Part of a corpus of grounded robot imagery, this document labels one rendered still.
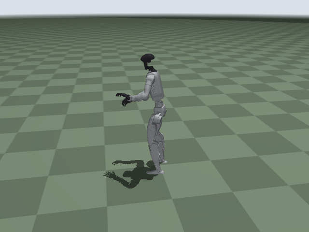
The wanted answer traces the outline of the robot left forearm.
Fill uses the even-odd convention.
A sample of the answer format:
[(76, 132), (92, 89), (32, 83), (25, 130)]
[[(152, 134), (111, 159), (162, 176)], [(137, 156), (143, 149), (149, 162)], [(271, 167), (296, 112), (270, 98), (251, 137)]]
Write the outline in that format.
[(140, 102), (142, 101), (142, 99), (144, 98), (145, 94), (142, 93), (142, 94), (139, 94), (139, 95), (133, 95), (133, 96), (129, 96), (130, 97), (130, 100), (127, 100), (129, 102), (133, 101), (133, 102)]

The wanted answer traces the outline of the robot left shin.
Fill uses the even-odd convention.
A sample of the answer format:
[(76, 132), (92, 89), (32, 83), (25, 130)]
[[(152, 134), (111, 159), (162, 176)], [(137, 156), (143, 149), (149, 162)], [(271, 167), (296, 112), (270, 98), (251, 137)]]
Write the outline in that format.
[[(149, 145), (148, 145), (149, 147)], [(158, 145), (156, 143), (153, 143), (151, 145), (151, 148), (149, 147), (150, 150), (150, 154), (153, 160), (153, 163), (155, 165), (155, 168), (157, 170), (157, 172), (161, 171), (160, 169), (160, 153), (159, 153), (159, 149), (158, 149)]]

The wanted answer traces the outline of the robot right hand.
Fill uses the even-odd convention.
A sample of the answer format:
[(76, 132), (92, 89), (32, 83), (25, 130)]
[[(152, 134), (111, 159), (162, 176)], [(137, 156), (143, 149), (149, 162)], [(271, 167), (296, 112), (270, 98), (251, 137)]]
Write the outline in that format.
[(130, 103), (130, 101), (127, 101), (126, 99), (124, 99), (124, 100), (122, 101), (122, 105), (123, 105), (123, 106), (126, 106), (126, 104), (128, 104), (128, 103)]

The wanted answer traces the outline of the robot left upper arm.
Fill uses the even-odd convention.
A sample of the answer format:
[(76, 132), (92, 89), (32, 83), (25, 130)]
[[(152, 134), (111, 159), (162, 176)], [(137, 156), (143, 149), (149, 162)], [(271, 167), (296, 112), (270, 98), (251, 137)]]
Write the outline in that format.
[(149, 94), (154, 82), (155, 82), (155, 75), (150, 74), (146, 77), (146, 84), (144, 87), (145, 96), (142, 100), (147, 101), (149, 99)]

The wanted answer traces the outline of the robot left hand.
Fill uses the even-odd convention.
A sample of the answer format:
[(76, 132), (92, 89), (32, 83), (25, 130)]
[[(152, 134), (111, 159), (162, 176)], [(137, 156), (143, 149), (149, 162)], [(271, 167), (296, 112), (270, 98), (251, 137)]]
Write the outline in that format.
[(130, 97), (129, 97), (130, 95), (127, 95), (127, 94), (125, 94), (125, 93), (117, 93), (117, 94), (116, 94), (116, 96), (119, 96), (119, 95), (120, 95), (120, 97), (121, 97), (121, 96), (125, 97), (126, 100), (130, 100)]

